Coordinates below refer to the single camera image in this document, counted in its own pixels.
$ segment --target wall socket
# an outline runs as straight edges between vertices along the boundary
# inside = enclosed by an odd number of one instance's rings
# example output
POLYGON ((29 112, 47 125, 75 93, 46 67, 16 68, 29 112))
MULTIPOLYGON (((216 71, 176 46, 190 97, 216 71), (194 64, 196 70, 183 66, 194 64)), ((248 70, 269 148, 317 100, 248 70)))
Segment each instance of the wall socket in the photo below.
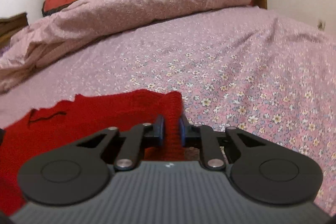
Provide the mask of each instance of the wall socket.
POLYGON ((318 23, 317 27, 320 31, 324 31, 324 29, 326 28, 325 20, 319 20, 319 23, 318 23))

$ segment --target small logo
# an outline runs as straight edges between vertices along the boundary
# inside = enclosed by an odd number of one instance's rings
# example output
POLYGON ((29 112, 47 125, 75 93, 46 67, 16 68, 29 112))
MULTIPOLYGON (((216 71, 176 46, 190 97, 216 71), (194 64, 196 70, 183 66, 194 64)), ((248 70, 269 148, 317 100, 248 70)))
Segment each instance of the small logo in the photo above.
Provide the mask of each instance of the small logo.
POLYGON ((171 167, 173 167, 173 166, 175 166, 175 164, 173 164, 173 163, 168 163, 168 164, 165 164, 165 167, 168 167, 168 168, 171 168, 171 167))

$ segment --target folded clothes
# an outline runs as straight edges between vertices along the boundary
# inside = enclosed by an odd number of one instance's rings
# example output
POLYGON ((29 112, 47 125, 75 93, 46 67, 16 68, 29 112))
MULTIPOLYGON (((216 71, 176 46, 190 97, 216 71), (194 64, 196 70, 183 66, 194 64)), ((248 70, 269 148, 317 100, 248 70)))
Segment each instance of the folded clothes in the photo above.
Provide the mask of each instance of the folded clothes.
POLYGON ((183 160, 179 137, 182 110, 179 92, 149 90, 98 97, 76 95, 74 102, 60 101, 50 109, 31 110, 6 128, 0 146, 0 211, 10 215, 24 204, 16 176, 27 160, 107 127, 125 131, 139 123, 153 123, 161 114, 165 119, 164 145, 146 149, 145 160, 183 160))

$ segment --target round black disc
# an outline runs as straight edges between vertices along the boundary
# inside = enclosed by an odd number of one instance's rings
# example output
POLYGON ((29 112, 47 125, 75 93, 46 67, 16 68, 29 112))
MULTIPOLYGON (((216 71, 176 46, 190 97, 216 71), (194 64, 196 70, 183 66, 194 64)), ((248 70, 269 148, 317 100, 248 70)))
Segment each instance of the round black disc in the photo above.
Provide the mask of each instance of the round black disc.
POLYGON ((233 164, 234 185, 252 199, 290 205, 312 201, 322 184, 322 171, 312 159, 287 149, 248 148, 233 164))
POLYGON ((26 162, 17 181, 27 199, 65 206, 98 194, 109 181, 109 169, 86 148, 65 147, 26 162))

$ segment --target wooden headboard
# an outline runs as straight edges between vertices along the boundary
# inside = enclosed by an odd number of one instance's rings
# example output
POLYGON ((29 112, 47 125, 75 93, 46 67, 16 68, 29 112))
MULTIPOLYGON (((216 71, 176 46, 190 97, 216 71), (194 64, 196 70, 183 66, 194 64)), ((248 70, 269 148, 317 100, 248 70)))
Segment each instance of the wooden headboard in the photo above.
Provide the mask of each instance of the wooden headboard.
POLYGON ((0 18, 0 48, 7 46, 15 33, 28 26, 27 13, 0 18))

